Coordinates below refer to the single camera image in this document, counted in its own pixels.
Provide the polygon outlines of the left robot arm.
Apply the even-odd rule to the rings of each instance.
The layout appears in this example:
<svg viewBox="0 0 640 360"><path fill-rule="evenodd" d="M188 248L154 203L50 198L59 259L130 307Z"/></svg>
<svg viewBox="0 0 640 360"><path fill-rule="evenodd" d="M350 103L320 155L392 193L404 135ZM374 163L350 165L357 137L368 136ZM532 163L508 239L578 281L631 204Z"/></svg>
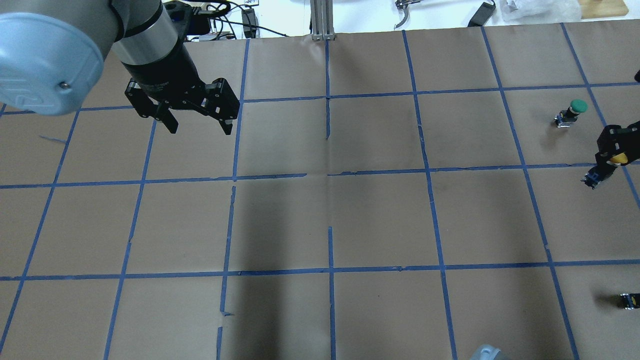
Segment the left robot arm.
<svg viewBox="0 0 640 360"><path fill-rule="evenodd" d="M113 52L130 74L125 96L138 116L178 130L172 110L194 111L233 131L240 101L224 78L205 83L185 47L212 18L172 0L3 0L1 101L42 116L82 107Z"/></svg>

